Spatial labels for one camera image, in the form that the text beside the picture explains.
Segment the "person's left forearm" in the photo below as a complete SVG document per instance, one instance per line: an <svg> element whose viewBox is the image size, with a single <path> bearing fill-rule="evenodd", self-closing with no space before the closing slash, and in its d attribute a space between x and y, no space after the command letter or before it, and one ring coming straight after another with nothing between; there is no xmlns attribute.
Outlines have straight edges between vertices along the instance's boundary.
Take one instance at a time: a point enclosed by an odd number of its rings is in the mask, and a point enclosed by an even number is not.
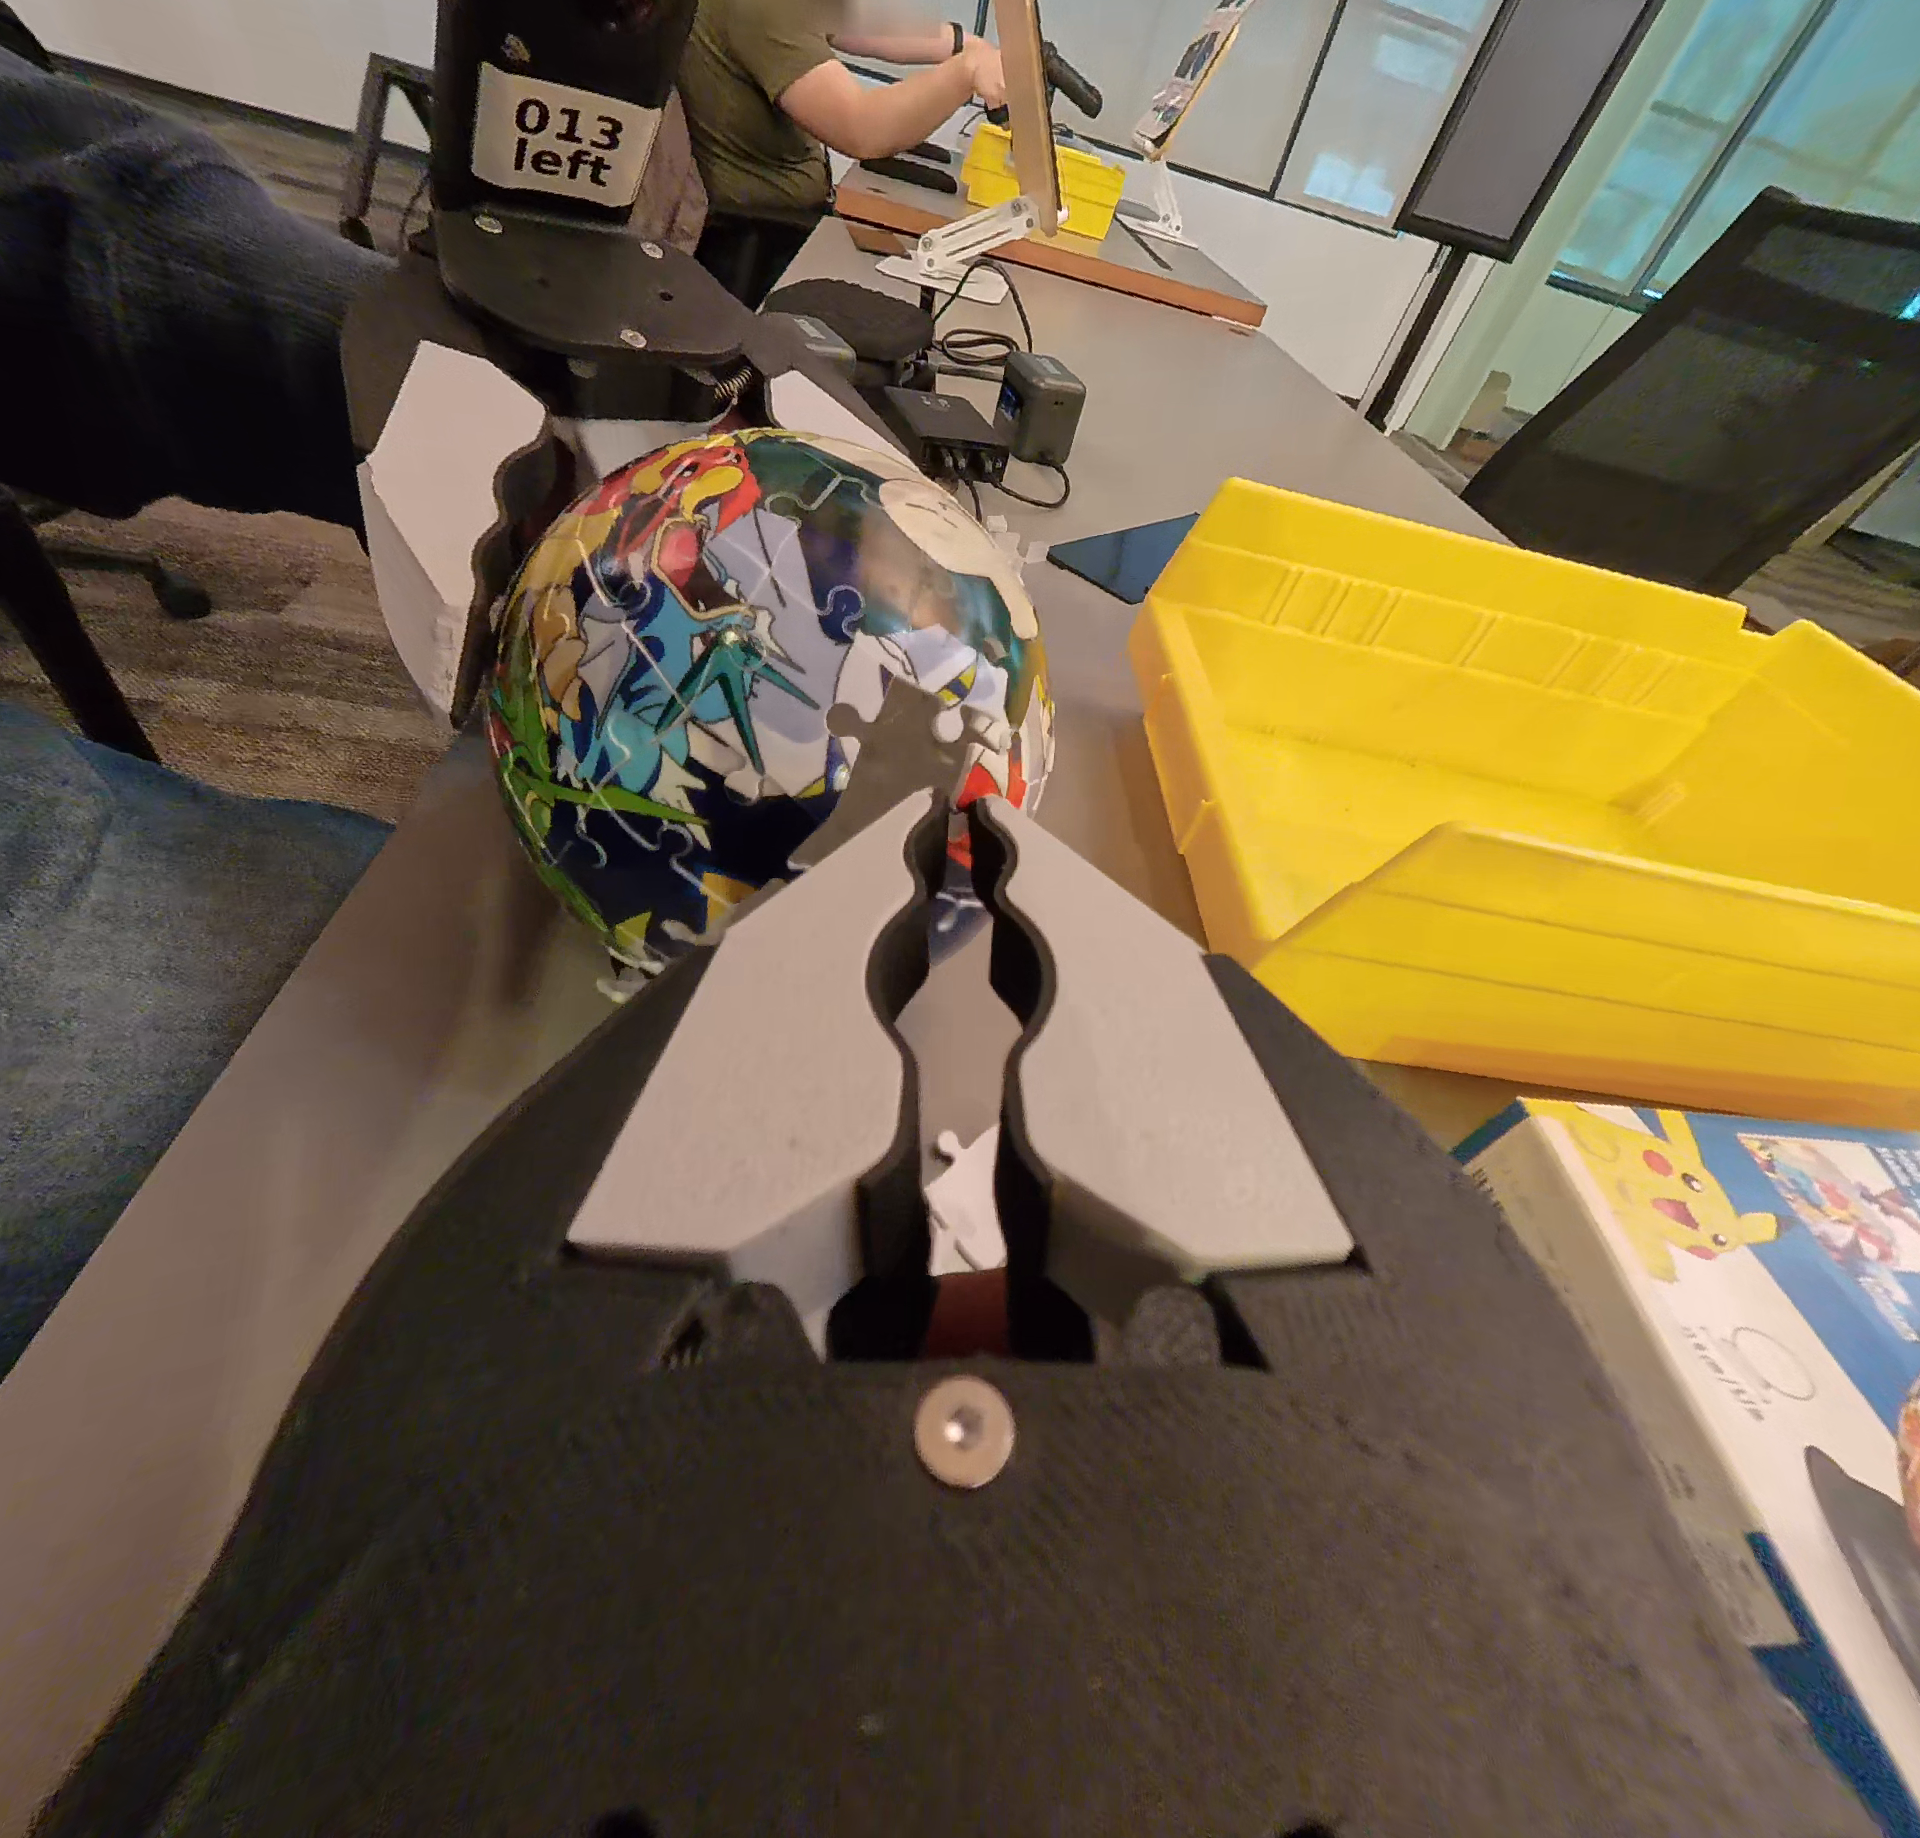
<svg viewBox="0 0 1920 1838"><path fill-rule="evenodd" d="M346 323L388 260L191 123L0 55L0 479L363 532Z"/></svg>

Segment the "printed board on stand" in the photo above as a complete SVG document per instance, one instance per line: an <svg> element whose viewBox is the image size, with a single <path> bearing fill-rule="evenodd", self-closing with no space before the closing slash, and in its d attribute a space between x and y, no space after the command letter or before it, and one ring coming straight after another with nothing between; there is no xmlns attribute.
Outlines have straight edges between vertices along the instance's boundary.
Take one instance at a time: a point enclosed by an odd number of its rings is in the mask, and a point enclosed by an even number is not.
<svg viewBox="0 0 1920 1838"><path fill-rule="evenodd" d="M1123 221L1165 245L1196 245L1177 183L1215 180L1277 193L1342 0L1215 0L1138 107L1131 150L1138 193Z"/></svg>

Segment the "black metal stool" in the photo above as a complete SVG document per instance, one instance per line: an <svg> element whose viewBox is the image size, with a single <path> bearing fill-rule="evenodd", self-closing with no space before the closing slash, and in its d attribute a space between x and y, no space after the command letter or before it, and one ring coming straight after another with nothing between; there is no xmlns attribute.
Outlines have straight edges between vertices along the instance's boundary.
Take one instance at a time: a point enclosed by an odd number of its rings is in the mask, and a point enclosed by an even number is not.
<svg viewBox="0 0 1920 1838"><path fill-rule="evenodd" d="M406 101L406 113L435 131L435 71L406 59L371 55L357 91L357 123L346 158L346 188L339 188L339 238L374 249L371 233L371 206L374 206L374 169L388 150L388 113L393 100Z"/></svg>

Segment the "dark blue phone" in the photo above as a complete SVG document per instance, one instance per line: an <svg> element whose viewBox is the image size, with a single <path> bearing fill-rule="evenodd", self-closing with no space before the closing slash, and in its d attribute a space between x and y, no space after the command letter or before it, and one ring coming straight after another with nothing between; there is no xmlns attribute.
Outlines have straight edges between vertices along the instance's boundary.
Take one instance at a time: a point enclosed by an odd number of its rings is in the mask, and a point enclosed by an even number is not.
<svg viewBox="0 0 1920 1838"><path fill-rule="evenodd" d="M1196 514L1177 514L1148 526L1078 536L1078 541L1049 542L1045 564L1052 569L1067 569L1096 586L1100 593L1126 607L1138 607L1153 593L1153 586L1165 577L1171 558L1177 554L1192 526L1196 526Z"/></svg>

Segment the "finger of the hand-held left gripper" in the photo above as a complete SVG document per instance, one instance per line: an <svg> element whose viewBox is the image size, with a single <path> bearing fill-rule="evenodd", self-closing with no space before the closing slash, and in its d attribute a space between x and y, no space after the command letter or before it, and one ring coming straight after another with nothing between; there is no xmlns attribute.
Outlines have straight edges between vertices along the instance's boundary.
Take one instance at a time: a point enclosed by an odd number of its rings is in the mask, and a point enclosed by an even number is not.
<svg viewBox="0 0 1920 1838"><path fill-rule="evenodd" d="M887 433L878 433L877 413L862 400L846 400L803 368L782 368L764 378L767 424L782 433L799 433L829 454L858 459L867 469L898 469L903 452Z"/></svg>
<svg viewBox="0 0 1920 1838"><path fill-rule="evenodd" d="M450 733L483 701L507 598L575 479L575 419L479 352L411 348L357 500L393 651Z"/></svg>

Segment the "black mesh office chair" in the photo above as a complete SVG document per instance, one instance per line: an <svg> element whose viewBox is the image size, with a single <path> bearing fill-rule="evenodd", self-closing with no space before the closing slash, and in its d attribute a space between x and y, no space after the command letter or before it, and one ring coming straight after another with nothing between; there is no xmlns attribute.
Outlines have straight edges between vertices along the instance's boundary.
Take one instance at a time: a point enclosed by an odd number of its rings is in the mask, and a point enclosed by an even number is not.
<svg viewBox="0 0 1920 1838"><path fill-rule="evenodd" d="M1464 502L1523 549L1729 598L1915 433L1920 229L1763 188Z"/></svg>

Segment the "black standing panel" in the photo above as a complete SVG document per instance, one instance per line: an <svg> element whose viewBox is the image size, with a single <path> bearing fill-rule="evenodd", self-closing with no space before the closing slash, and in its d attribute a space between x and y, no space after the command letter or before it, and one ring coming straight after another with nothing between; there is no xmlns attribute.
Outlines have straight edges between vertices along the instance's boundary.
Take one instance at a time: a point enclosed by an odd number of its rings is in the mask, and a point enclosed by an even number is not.
<svg viewBox="0 0 1920 1838"><path fill-rule="evenodd" d="M1666 0L1499 0L1394 213L1433 266L1362 419L1388 433L1464 266L1512 265Z"/></svg>

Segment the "white puzzle piece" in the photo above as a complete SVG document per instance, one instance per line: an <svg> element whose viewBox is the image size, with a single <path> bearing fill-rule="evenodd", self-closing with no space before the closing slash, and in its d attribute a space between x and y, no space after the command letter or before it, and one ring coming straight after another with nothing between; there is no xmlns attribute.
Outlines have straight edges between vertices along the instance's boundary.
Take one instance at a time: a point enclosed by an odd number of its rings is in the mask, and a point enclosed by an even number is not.
<svg viewBox="0 0 1920 1838"><path fill-rule="evenodd" d="M941 1128L932 1136L932 1173L924 1180L924 1210L932 1230L928 1271L972 1274L1004 1268L1004 1230L995 1210L995 1150L1002 1128L983 1128L972 1140Z"/></svg>

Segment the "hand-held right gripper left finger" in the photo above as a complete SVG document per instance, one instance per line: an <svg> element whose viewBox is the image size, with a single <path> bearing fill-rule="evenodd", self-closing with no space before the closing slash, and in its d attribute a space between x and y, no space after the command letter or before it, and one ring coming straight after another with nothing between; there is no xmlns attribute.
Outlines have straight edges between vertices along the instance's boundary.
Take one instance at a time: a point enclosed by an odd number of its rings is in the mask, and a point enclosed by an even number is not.
<svg viewBox="0 0 1920 1838"><path fill-rule="evenodd" d="M910 793L709 949L566 1251L773 1285L821 1352L918 1352L918 1068L941 798Z"/></svg>

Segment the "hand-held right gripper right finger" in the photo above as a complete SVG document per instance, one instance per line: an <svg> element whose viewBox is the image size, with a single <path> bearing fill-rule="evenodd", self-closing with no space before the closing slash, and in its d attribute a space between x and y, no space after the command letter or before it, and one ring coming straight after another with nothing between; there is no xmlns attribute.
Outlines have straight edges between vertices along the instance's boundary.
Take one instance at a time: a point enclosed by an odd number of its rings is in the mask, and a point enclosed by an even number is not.
<svg viewBox="0 0 1920 1838"><path fill-rule="evenodd" d="M995 1146L1011 1281L1135 1305L1348 1263L1212 954L1004 798L972 802L968 840L993 984L1017 1015Z"/></svg>

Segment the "colourful cartoon puzzle ball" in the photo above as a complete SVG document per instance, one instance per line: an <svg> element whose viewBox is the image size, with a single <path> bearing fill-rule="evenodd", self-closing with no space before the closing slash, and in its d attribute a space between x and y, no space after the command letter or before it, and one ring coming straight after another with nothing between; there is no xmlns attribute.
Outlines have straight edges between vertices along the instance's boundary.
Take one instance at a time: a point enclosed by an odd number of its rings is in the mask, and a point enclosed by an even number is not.
<svg viewBox="0 0 1920 1838"><path fill-rule="evenodd" d="M979 929L964 808L1032 812L1058 752L1017 541L894 452L782 430L589 487L495 610L483 713L517 843L620 983L924 790L946 961Z"/></svg>

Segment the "large yellow plastic bin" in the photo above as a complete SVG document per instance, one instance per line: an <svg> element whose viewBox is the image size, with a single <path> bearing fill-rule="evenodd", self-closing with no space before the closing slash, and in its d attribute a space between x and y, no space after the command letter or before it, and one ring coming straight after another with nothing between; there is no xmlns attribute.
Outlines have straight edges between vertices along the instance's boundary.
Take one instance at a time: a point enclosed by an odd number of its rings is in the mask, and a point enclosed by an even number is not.
<svg viewBox="0 0 1920 1838"><path fill-rule="evenodd" d="M1827 629L1231 479L1131 663L1212 949L1331 1046L1915 1128L1920 701Z"/></svg>

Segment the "small yellow plastic bin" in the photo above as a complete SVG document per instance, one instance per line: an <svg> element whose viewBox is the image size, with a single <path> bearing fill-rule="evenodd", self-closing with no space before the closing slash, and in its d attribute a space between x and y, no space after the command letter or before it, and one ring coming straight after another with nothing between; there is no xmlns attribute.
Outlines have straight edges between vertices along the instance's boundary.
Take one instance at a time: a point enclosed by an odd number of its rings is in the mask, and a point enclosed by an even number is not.
<svg viewBox="0 0 1920 1838"><path fill-rule="evenodd" d="M1045 238L1104 241L1115 220L1126 169L1100 150L1052 144L1052 173L1058 213ZM1032 198L1042 206L1045 198L1042 188L1023 183L1016 135L993 121L972 123L972 140L959 158L959 188L979 210L1004 206L1016 198Z"/></svg>

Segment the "upright wooden board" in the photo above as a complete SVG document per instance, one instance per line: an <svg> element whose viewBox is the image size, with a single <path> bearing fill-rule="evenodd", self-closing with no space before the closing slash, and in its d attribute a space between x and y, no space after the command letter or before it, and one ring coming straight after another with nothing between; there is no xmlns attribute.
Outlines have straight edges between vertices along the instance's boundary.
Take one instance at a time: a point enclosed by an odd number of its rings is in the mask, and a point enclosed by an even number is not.
<svg viewBox="0 0 1920 1838"><path fill-rule="evenodd" d="M1049 241L1065 221L1065 183L1045 86L1042 0L993 0L1002 37L1004 123L1016 146L1017 198L1038 210L1038 233Z"/></svg>

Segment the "person's leg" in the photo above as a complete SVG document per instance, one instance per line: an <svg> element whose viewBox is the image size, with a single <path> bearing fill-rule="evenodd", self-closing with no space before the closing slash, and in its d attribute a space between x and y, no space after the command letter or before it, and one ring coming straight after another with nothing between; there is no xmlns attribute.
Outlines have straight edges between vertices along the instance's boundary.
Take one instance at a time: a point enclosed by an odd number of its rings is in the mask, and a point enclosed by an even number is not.
<svg viewBox="0 0 1920 1838"><path fill-rule="evenodd" d="M256 798L0 713L0 1368L383 851L334 802Z"/></svg>

